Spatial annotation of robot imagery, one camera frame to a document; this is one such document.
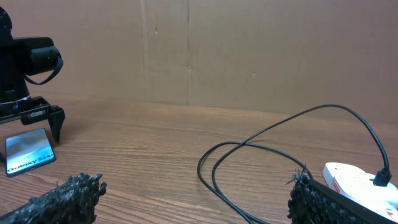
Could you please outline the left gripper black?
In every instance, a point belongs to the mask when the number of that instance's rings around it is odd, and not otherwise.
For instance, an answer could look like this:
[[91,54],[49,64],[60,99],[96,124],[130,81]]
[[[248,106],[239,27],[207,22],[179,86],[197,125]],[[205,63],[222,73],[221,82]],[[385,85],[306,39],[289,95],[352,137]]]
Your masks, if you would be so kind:
[[41,96],[1,103],[1,124],[21,120],[23,125],[33,124],[47,119],[55,142],[60,142],[60,132],[65,120],[64,110],[51,106]]

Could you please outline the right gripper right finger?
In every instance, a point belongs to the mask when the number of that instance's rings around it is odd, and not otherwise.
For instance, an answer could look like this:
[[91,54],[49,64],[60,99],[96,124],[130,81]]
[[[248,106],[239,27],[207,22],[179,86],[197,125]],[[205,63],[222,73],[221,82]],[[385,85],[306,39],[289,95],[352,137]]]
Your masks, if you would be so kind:
[[292,182],[287,218],[293,224],[394,224],[314,180],[306,169],[296,169]]

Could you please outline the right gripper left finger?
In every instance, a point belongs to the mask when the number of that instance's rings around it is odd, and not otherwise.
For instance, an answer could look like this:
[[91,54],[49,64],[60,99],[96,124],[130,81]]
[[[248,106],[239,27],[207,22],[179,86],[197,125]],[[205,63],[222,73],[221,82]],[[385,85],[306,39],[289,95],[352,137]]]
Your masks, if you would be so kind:
[[95,206],[106,193],[102,174],[81,173],[62,185],[1,216],[1,224],[92,224]]

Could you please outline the Samsung Galaxy smartphone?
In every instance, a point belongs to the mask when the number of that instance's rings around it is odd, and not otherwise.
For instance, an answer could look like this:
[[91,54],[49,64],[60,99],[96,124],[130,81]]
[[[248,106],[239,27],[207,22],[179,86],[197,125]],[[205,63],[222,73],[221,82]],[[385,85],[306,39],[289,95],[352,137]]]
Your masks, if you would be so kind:
[[45,129],[6,139],[6,175],[15,177],[57,160]]

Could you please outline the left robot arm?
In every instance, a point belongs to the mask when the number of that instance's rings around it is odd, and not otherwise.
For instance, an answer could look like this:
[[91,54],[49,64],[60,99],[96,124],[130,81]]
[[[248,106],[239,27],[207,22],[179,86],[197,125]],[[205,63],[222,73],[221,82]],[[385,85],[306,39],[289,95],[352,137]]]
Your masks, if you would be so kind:
[[27,84],[44,85],[55,78],[63,67],[62,56],[49,37],[13,38],[11,31],[11,18],[1,9],[1,123],[48,120],[59,142],[64,110],[41,96],[32,97]]

